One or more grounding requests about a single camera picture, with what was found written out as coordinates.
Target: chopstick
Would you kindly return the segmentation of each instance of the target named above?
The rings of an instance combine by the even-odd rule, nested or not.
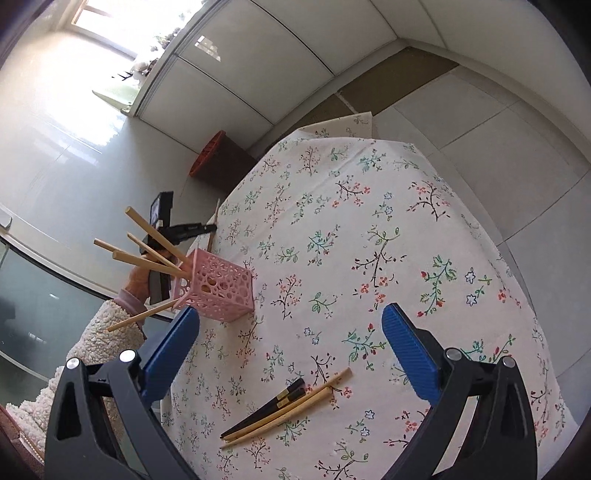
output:
[[[140,313],[134,317],[128,318],[127,320],[123,320],[122,322],[119,323],[115,323],[114,325],[111,325],[110,327],[108,327],[105,332],[114,332],[116,330],[119,330],[120,328],[123,328],[125,326],[130,325],[131,323],[135,323],[135,322],[139,322],[141,320],[145,320],[146,318],[152,316],[155,313],[159,313],[162,312],[163,310],[169,309],[170,307],[172,307],[175,303],[177,303],[177,300],[169,300],[166,303],[163,303],[162,305],[159,305],[156,308],[150,309],[150,310],[146,310],[143,313]]]
[[[187,280],[191,280],[191,275],[182,271],[179,268],[171,268],[166,265],[161,265],[156,262],[151,262],[145,258],[136,257],[121,250],[115,250],[113,252],[113,259],[119,260],[120,262],[129,263],[130,265],[136,265],[138,267],[146,268],[148,270],[156,270],[156,272],[167,273],[173,277],[181,277]]]
[[[108,250],[109,252],[122,252],[123,250],[120,249],[119,247],[114,247],[111,244],[108,244],[107,242],[103,242],[102,240],[95,238],[94,244],[97,247],[101,247],[104,248],[105,250]]]
[[[152,247],[149,247],[148,245],[146,245],[145,243],[143,243],[135,235],[132,235],[131,233],[127,232],[127,238],[129,238],[138,247],[143,248],[144,250],[146,250],[149,254],[151,254],[154,258],[156,258],[157,260],[159,260],[164,265],[168,265],[171,268],[176,268],[177,270],[181,270],[178,266],[176,266],[175,264],[173,264],[168,258],[163,257],[162,255],[160,255],[156,250],[154,250]]]
[[[292,418],[292,416],[297,415],[301,411],[304,411],[309,406],[312,406],[313,404],[315,404],[316,402],[318,402],[322,398],[326,398],[326,396],[330,395],[332,393],[332,391],[329,387],[331,387],[332,385],[337,383],[341,379],[341,377],[344,377],[346,374],[348,374],[350,372],[351,372],[351,369],[349,367],[345,368],[341,373],[330,378],[326,383],[324,383],[323,385],[320,385],[319,387],[316,387],[314,390],[312,390],[310,393],[308,393],[304,397],[301,397],[299,400],[296,400],[295,402],[290,403],[288,406],[282,408],[281,410],[275,412],[274,414],[269,415],[268,417],[266,417],[256,423],[253,423],[252,425],[249,425],[248,427],[243,428],[242,430],[238,430],[237,432],[229,435],[228,437],[225,438],[225,440],[232,440],[232,441],[230,441],[229,443],[226,443],[225,445],[222,445],[220,448],[226,449],[226,448],[231,447],[232,445],[236,445],[237,443],[243,442],[244,440],[248,440],[252,437],[260,435],[261,433],[266,432],[267,430],[270,430],[271,428],[275,427],[276,425],[279,425],[280,423],[283,423],[284,421]],[[313,398],[313,397],[317,397],[320,395],[323,395],[322,398],[318,398],[318,399]]]
[[[135,223],[137,223],[149,236],[151,236],[154,240],[156,240],[160,245],[162,245],[166,250],[172,253],[175,257],[177,257],[181,262],[190,263],[187,256],[181,252],[177,247],[175,247],[172,243],[170,243],[164,235],[162,235],[159,231],[157,231],[152,225],[150,225],[138,212],[136,212],[132,207],[127,207],[125,209],[125,214],[131,218]]]
[[[248,427],[249,425],[255,423],[256,421],[259,421],[259,420],[264,419],[265,417],[268,417],[269,415],[275,413],[277,410],[285,407],[288,403],[295,401],[298,398],[302,397],[303,394],[306,393],[305,391],[303,392],[303,394],[300,394],[300,395],[292,395],[292,394],[303,390],[303,385],[304,385],[304,379],[298,378],[289,387],[282,390],[281,393],[279,393],[278,395],[273,397],[271,400],[269,400],[267,403],[265,403],[256,412],[250,414],[244,420],[239,421],[232,428],[230,428],[230,429],[226,430],[224,433],[222,433],[220,435],[220,438],[223,440],[229,441],[227,437],[229,437],[232,433],[235,433],[238,430],[242,430],[242,429]]]
[[[220,204],[221,201],[220,199],[217,199],[217,205],[216,205],[216,213],[213,214],[213,224],[217,225],[217,214],[220,211]],[[213,248],[213,237],[216,236],[216,232],[212,232],[209,234],[209,240],[207,242],[207,251],[208,252],[212,252],[212,248]]]
[[[247,433],[246,435],[243,435],[243,436],[237,438],[236,440],[225,443],[224,445],[222,445],[220,447],[220,450],[226,450],[230,447],[233,447],[234,445],[237,445],[238,443],[242,443],[242,442],[249,440],[253,437],[260,436],[263,433],[265,433],[266,431],[271,430],[272,428],[280,425],[281,423],[284,423],[285,421],[289,420],[290,418],[297,415],[298,413],[301,413],[302,411],[307,410],[312,405],[318,403],[321,400],[324,400],[325,398],[330,397],[331,395],[332,395],[332,392],[329,388],[322,389],[317,395],[313,396],[314,398],[309,398],[309,397],[312,397],[312,395],[304,395],[301,399],[292,403],[292,405],[294,405],[292,410],[275,418],[275,420],[272,420],[269,423],[264,424],[262,427],[257,428],[255,430],[251,431],[250,433]]]

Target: metal screw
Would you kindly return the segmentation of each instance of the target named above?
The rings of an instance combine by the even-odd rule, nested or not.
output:
[[[448,348],[445,350],[445,356],[448,357],[450,360],[457,362],[462,358],[462,352],[459,351],[457,348]]]
[[[516,363],[515,363],[515,360],[513,359],[513,357],[504,356],[503,357],[503,365],[505,365],[506,367],[509,367],[509,368],[513,368],[516,365]]]
[[[74,370],[78,365],[80,365],[80,360],[77,359],[76,357],[70,358],[66,362],[66,368],[68,368],[69,370]]]
[[[131,362],[135,358],[135,352],[133,350],[123,350],[119,354],[119,360],[124,363]]]

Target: table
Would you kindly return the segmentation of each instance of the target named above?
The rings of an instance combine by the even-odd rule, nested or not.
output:
[[[370,113],[295,131],[220,209],[214,253],[252,270],[255,313],[202,318],[162,404],[165,430],[202,479],[381,478],[429,407],[381,332],[393,301],[444,348],[517,360],[540,476],[577,430],[540,325],[494,244],[415,146],[370,136]],[[286,384],[303,377],[312,388],[347,366],[353,375],[330,402],[219,450],[221,432]],[[453,463],[474,406],[440,467]]]

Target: person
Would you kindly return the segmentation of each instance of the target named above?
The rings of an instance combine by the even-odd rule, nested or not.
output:
[[[146,311],[144,304],[150,295],[149,274],[149,270],[133,268],[117,297],[101,305],[66,358],[78,357],[86,365],[101,364],[112,360],[123,350],[137,350],[144,343],[145,336],[139,323],[111,333],[105,332],[105,329]],[[28,478],[43,478],[47,424],[63,368],[56,369],[55,376],[35,401],[25,400],[18,407],[11,404],[7,404],[6,408],[0,406],[0,465],[3,469],[6,463],[24,462],[35,475]],[[120,439],[124,427],[112,398],[105,399],[105,408],[115,436]]]

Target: pink plastic basket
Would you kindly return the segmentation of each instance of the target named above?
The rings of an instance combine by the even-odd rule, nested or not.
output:
[[[254,312],[250,270],[200,248],[189,256],[193,256],[193,274],[190,281],[175,279],[175,308],[191,305],[199,315],[220,322],[232,322]]]

